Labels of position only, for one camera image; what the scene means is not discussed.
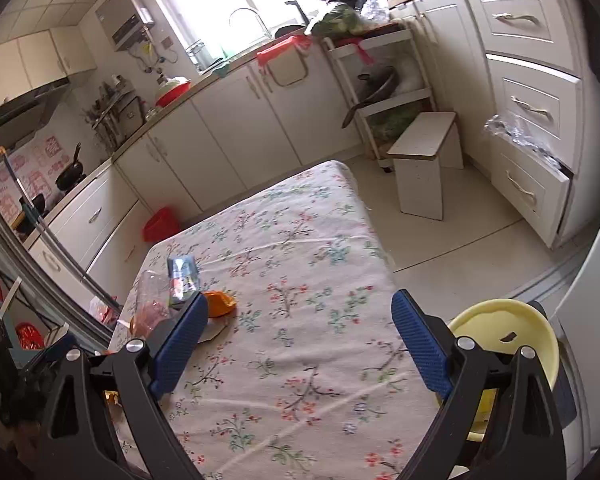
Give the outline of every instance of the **silver bolt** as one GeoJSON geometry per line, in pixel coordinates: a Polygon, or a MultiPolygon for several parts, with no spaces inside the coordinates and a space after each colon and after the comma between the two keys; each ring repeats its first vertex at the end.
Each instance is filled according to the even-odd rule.
{"type": "Polygon", "coordinates": [[[533,359],[536,357],[536,351],[531,348],[531,346],[523,346],[520,350],[522,357],[526,357],[527,359],[533,359]]]}
{"type": "Polygon", "coordinates": [[[475,348],[475,341],[470,337],[459,337],[457,341],[457,345],[462,350],[473,350],[475,348]]]}
{"type": "Polygon", "coordinates": [[[77,348],[71,348],[71,350],[69,350],[66,353],[66,360],[67,361],[75,361],[77,359],[80,358],[80,351],[77,348]]]}
{"type": "Polygon", "coordinates": [[[144,341],[142,339],[132,339],[126,344],[126,349],[129,352],[139,352],[144,348],[144,341]]]}

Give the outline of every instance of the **floor seam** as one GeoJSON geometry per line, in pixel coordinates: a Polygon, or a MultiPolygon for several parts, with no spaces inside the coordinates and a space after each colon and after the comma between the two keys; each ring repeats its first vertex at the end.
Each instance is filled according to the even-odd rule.
{"type": "Polygon", "coordinates": [[[496,234],[496,233],[499,233],[500,231],[502,231],[502,230],[506,229],[507,227],[511,227],[512,225],[515,225],[515,224],[517,224],[518,222],[522,222],[523,220],[524,220],[523,218],[519,218],[518,220],[516,220],[515,222],[512,222],[512,223],[511,223],[511,224],[509,224],[509,225],[505,225],[504,227],[501,227],[500,229],[496,229],[495,231],[493,231],[493,232],[491,232],[491,233],[485,234],[484,236],[481,236],[480,238],[476,238],[475,240],[472,240],[472,241],[470,241],[470,242],[467,242],[467,243],[465,243],[464,245],[461,245],[461,246],[459,246],[459,247],[456,247],[455,249],[450,249],[450,250],[448,250],[448,251],[445,251],[445,252],[444,252],[444,253],[442,253],[442,254],[437,254],[436,256],[432,256],[432,257],[430,257],[430,258],[428,258],[428,259],[426,259],[426,260],[422,260],[421,262],[418,262],[417,264],[413,264],[413,265],[410,265],[410,266],[407,266],[407,267],[403,267],[402,269],[397,269],[397,270],[394,270],[394,273],[396,273],[396,272],[401,272],[402,270],[411,269],[411,267],[415,267],[415,266],[418,266],[418,265],[421,265],[421,264],[425,264],[425,263],[427,263],[427,262],[430,262],[431,260],[435,260],[436,258],[439,258],[440,256],[445,256],[446,254],[450,254],[450,253],[452,253],[452,252],[454,252],[454,251],[460,250],[460,249],[462,249],[462,248],[464,248],[464,247],[467,247],[467,246],[469,246],[469,245],[471,245],[471,244],[475,244],[476,242],[479,242],[480,240],[484,240],[485,238],[487,238],[487,237],[489,237],[489,236],[491,236],[491,235],[494,235],[494,234],[496,234]]]}

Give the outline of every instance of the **red bowl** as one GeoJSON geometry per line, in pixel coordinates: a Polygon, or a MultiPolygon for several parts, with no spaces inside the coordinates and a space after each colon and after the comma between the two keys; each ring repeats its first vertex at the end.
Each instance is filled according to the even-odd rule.
{"type": "Polygon", "coordinates": [[[161,108],[164,108],[166,105],[175,101],[178,97],[180,97],[184,92],[191,88],[191,81],[187,81],[186,83],[181,83],[178,86],[169,90],[165,95],[160,97],[155,104],[161,108]]]}

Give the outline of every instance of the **white stool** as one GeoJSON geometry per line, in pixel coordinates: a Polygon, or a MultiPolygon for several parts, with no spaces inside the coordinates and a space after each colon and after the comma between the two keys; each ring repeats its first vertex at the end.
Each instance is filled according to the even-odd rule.
{"type": "Polygon", "coordinates": [[[440,166],[464,168],[455,121],[455,112],[423,112],[387,152],[403,213],[442,220],[440,166]]]}

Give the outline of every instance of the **red bucket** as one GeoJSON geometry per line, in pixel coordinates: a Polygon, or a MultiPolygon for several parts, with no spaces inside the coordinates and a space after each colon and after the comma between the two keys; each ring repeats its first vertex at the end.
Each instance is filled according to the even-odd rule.
{"type": "Polygon", "coordinates": [[[169,207],[163,207],[142,228],[145,242],[157,244],[180,232],[180,224],[169,207]]]}

